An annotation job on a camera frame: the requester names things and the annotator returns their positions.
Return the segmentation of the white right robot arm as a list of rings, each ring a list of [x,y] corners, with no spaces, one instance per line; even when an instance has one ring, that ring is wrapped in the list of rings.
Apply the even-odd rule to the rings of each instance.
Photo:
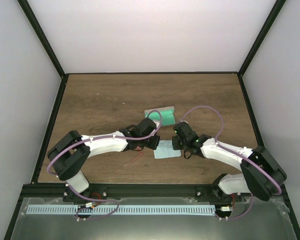
[[[177,123],[172,138],[174,150],[183,150],[184,158],[198,156],[212,159],[240,170],[240,174],[225,174],[212,188],[213,198],[219,202],[230,194],[251,193],[262,201],[282,193],[287,174],[272,154],[263,146],[237,147],[202,134],[197,135],[186,121]]]

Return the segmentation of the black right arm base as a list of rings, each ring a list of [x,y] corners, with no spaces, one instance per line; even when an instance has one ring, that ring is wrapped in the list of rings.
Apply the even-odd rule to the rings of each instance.
[[[211,205],[230,204],[233,200],[241,202],[242,197],[234,193],[226,194],[218,186],[220,180],[225,177],[223,173],[218,176],[211,184],[201,184],[195,188],[195,195],[199,202],[209,202]]]

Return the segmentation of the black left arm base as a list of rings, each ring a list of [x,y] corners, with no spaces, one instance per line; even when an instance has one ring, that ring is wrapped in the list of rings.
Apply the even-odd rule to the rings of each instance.
[[[72,186],[68,183],[65,184],[65,191],[67,198],[70,198],[73,202],[87,201],[87,202],[97,202],[105,203],[107,200],[103,195],[97,192],[93,192],[91,187],[88,187],[82,193],[78,193]]]

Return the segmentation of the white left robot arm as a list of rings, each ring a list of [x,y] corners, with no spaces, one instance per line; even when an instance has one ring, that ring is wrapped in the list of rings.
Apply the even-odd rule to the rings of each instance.
[[[137,125],[109,134],[81,135],[72,130],[48,151],[50,163],[46,171],[66,182],[79,201],[87,202],[92,196],[92,189],[81,171],[86,160],[112,152],[141,151],[144,148],[155,150],[160,141],[157,132],[161,125],[160,120],[146,117]]]

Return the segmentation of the light blue cleaning cloth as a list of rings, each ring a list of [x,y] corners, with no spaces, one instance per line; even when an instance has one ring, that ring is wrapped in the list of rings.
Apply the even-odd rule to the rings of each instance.
[[[180,150],[173,149],[172,140],[160,140],[153,153],[155,159],[177,158],[181,156]]]

